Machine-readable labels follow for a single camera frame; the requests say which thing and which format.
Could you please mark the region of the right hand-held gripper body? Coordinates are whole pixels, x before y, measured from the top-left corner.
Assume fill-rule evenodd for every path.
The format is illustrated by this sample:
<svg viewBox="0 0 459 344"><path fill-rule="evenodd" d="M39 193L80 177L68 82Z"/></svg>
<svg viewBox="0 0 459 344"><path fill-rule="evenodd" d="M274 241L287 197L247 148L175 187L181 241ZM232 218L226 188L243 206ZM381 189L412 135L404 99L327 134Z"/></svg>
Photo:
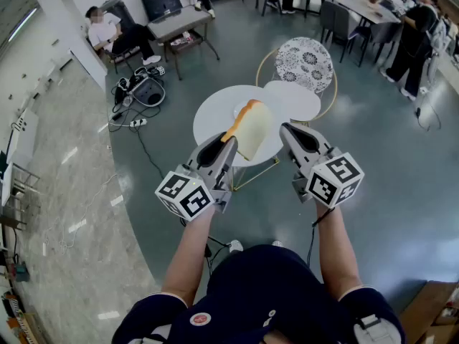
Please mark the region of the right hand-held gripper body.
<svg viewBox="0 0 459 344"><path fill-rule="evenodd" d="M318 131L296 123L283 123L280 139L298 168L292 184L301 202L315 199L332 209L356 193L364 172L350 153L330 145Z"/></svg>

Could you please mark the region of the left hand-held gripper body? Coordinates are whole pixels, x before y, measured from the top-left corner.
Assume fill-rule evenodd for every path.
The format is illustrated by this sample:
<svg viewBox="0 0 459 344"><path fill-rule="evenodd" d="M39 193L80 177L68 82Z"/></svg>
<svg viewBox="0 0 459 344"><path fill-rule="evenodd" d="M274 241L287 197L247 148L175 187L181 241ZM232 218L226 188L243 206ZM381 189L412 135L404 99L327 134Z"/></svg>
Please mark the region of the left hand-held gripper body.
<svg viewBox="0 0 459 344"><path fill-rule="evenodd" d="M232 136L223 141L219 133L194 149L186 163L165 176L155 195L169 212L193 221L210 206L223 212L232 191L227 175L237 153L238 142Z"/></svg>

